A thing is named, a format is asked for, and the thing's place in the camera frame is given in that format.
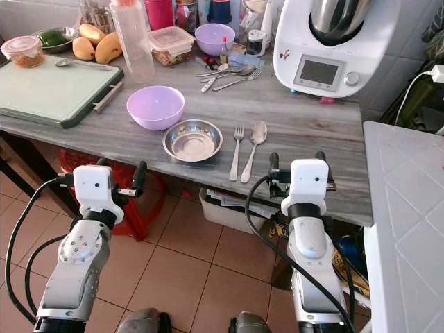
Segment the utensil holder with cutlery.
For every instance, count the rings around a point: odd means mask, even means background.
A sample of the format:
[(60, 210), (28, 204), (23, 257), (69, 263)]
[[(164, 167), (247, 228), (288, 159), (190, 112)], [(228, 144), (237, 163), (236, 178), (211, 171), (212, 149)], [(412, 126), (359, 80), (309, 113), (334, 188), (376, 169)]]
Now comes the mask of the utensil holder with cutlery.
[(76, 0), (80, 23), (92, 24), (105, 34), (115, 31), (109, 10), (110, 0)]

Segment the small red capped sauce bottle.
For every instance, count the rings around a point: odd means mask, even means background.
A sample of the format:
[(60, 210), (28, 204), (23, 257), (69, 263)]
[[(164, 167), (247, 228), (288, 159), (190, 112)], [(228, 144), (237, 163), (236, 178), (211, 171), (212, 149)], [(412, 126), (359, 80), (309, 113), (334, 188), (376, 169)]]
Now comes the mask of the small red capped sauce bottle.
[(229, 58), (228, 36), (223, 36), (222, 49), (219, 54), (219, 64), (228, 64)]

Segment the round container with pink lid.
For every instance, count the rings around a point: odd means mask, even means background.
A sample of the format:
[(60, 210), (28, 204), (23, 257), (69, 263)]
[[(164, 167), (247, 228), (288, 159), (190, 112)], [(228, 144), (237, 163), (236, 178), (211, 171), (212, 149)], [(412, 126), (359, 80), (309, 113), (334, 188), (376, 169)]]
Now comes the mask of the round container with pink lid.
[(42, 42), (37, 36), (17, 36), (4, 42), (1, 46), (2, 54), (12, 63), (23, 69), (35, 67), (44, 62)]

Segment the white kitchen cooking machine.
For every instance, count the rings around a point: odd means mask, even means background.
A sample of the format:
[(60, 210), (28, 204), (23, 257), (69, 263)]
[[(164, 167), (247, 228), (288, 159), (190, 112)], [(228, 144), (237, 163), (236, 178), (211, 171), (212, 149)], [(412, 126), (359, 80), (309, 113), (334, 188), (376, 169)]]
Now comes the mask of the white kitchen cooking machine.
[(402, 0), (284, 0), (275, 77), (292, 91), (345, 98), (361, 91), (394, 35)]

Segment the empty steel bowl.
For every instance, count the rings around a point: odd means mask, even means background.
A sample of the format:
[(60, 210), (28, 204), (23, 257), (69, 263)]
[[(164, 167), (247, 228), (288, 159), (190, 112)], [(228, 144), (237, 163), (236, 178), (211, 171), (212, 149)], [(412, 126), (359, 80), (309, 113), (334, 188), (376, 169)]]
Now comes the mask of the empty steel bowl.
[(200, 119), (176, 123), (165, 131), (165, 152), (181, 162), (202, 162), (219, 152), (224, 142), (216, 125)]

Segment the green rimmed cutting board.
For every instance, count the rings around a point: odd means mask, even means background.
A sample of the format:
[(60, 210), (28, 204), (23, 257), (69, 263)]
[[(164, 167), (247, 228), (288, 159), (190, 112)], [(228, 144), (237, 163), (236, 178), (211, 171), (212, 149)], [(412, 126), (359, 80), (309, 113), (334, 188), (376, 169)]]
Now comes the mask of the green rimmed cutting board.
[[(63, 60), (67, 65), (58, 66)], [(1, 114), (69, 129), (86, 114), (99, 113), (123, 77), (119, 67), (53, 55), (28, 69), (7, 63), (0, 67)]]

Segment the grey right robot leg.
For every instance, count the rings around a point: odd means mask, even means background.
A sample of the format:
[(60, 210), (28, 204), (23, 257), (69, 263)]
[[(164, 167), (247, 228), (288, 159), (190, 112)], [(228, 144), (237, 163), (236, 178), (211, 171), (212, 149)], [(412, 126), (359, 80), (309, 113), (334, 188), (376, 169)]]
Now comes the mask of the grey right robot leg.
[(271, 333), (271, 330), (260, 315), (242, 311), (230, 320), (228, 333)]

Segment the grey left robot leg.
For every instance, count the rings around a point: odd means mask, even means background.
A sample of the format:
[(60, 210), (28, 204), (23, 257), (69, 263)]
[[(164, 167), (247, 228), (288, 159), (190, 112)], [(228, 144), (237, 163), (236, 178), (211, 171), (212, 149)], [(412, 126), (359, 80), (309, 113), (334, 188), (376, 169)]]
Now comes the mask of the grey left robot leg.
[(115, 333), (173, 333), (173, 327), (167, 313), (146, 308), (127, 315)]

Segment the steel fork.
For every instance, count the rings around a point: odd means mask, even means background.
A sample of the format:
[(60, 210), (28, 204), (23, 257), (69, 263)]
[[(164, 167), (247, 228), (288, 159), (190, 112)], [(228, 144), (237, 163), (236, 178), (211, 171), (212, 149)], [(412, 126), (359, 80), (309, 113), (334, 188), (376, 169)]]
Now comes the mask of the steel fork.
[(237, 126), (234, 130), (234, 141), (235, 141), (235, 149), (234, 155), (232, 155), (232, 165), (230, 168), (229, 178), (230, 181), (238, 180), (238, 164), (239, 164), (239, 156), (240, 156), (240, 145), (241, 141), (244, 139), (244, 127)]
[(226, 87), (230, 87), (233, 85), (237, 85), (237, 83), (240, 82), (244, 82), (245, 80), (255, 80), (263, 71), (263, 67), (258, 67), (257, 69), (255, 69), (253, 72), (250, 73), (250, 75), (242, 77), (239, 80), (233, 80), (231, 83), (228, 83), (227, 85), (222, 85), (219, 87), (213, 87), (212, 91), (213, 92), (218, 92), (221, 91), (222, 89), (225, 89)]

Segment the glass spice jar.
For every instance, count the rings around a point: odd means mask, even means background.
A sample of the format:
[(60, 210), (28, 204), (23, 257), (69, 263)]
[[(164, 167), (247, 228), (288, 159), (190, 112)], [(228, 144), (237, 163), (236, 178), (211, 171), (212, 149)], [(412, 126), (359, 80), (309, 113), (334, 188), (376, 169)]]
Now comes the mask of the glass spice jar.
[(200, 25), (200, 14), (196, 0), (175, 0), (174, 22), (178, 28), (193, 35)]

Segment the yellow mango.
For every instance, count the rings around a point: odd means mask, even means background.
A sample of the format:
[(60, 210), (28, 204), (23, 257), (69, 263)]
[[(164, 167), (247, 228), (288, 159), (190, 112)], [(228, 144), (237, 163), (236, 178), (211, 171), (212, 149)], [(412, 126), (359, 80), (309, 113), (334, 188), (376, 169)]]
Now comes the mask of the yellow mango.
[(97, 26), (89, 23), (82, 23), (78, 28), (78, 32), (80, 36), (89, 40), (94, 46), (97, 46), (99, 42), (107, 36), (107, 34), (97, 28)]
[(71, 42), (72, 51), (79, 60), (96, 60), (96, 50), (92, 41), (86, 37), (79, 36)]
[(106, 35), (95, 46), (94, 58), (97, 63), (109, 64), (123, 53), (118, 32)]

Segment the dark wooden table leg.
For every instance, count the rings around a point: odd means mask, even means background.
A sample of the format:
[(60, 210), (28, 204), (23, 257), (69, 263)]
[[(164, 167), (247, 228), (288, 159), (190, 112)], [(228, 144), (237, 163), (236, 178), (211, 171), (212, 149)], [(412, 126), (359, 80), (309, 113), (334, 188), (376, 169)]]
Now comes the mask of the dark wooden table leg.
[(270, 285), (282, 291), (289, 291), (291, 289), (293, 269), (279, 254), (275, 253), (275, 251), (272, 251), (272, 254), (275, 256), (275, 267), (273, 267), (271, 273)]

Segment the pink plastic canister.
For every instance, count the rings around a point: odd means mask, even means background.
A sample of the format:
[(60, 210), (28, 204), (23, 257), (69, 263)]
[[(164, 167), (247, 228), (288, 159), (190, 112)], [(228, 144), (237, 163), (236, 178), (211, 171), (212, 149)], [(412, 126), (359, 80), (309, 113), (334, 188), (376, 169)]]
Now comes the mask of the pink plastic canister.
[(173, 0), (143, 0), (152, 31), (174, 25)]

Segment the green vegetable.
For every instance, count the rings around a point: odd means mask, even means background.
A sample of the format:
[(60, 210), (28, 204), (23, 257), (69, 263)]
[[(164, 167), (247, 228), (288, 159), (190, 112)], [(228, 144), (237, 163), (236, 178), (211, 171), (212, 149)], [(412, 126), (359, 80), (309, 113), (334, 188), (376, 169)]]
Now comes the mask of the green vegetable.
[(57, 47), (69, 41), (60, 31), (42, 31), (37, 36), (42, 48)]

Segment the white cabinet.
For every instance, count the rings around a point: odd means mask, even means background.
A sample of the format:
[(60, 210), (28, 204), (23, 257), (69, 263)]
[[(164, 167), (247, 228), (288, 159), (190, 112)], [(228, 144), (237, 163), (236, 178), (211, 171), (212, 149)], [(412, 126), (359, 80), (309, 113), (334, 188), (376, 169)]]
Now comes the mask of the white cabinet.
[(444, 333), (444, 137), (365, 121), (373, 333)]

